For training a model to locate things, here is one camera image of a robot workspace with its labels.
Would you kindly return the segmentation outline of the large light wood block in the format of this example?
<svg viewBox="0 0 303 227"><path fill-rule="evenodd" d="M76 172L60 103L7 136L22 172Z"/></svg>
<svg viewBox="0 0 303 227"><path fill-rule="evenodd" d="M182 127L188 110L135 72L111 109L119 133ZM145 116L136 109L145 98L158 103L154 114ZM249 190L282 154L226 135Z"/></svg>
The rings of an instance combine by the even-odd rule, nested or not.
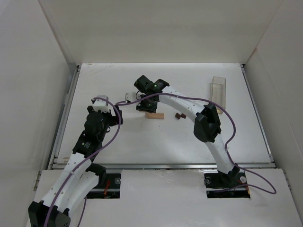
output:
<svg viewBox="0 0 303 227"><path fill-rule="evenodd" d="M164 119L164 114L162 113L145 113L145 118L146 119L156 119L156 120L163 120Z"/></svg>

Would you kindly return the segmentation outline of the dark brown small block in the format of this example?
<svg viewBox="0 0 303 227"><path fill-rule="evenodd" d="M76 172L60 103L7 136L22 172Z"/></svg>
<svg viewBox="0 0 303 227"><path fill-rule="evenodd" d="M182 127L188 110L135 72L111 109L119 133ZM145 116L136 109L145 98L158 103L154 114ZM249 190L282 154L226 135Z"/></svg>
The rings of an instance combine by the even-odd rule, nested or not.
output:
<svg viewBox="0 0 303 227"><path fill-rule="evenodd" d="M180 119L180 118L181 118L181 117L180 117L180 114L178 114L178 113L175 114L175 117L176 117L177 119Z"/></svg>

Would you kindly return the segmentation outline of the clear plastic box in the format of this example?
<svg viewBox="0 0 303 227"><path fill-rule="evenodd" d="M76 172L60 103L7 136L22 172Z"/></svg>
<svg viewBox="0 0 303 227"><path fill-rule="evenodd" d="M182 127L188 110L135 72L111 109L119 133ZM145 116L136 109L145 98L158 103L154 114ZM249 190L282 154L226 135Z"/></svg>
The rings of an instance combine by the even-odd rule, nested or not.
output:
<svg viewBox="0 0 303 227"><path fill-rule="evenodd" d="M226 108L226 78L213 77L210 85L210 100Z"/></svg>

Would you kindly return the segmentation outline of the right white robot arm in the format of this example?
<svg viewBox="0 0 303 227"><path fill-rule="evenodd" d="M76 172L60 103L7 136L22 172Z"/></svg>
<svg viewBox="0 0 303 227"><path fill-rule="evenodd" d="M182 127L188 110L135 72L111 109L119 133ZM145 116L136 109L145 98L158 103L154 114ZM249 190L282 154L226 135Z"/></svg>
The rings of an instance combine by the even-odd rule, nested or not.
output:
<svg viewBox="0 0 303 227"><path fill-rule="evenodd" d="M221 122L214 104L201 105L187 99L162 79L152 82L142 75L134 86L142 93L141 98L146 97L140 101L137 110L155 113L157 104L162 103L183 113L194 123L194 136L206 144L216 161L218 172L228 177L238 174L239 168L232 163L225 149Z"/></svg>

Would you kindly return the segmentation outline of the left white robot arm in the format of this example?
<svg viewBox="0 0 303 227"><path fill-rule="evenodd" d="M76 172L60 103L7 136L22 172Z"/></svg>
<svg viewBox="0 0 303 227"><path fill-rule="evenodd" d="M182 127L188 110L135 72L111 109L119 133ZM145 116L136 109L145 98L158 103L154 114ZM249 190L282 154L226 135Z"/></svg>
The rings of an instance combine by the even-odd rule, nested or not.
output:
<svg viewBox="0 0 303 227"><path fill-rule="evenodd" d="M84 130L78 138L68 163L48 193L29 208L29 221L33 227L68 227L71 216L82 199L106 180L106 168L93 161L109 128L121 126L122 112L113 106L115 115L104 107L88 107Z"/></svg>

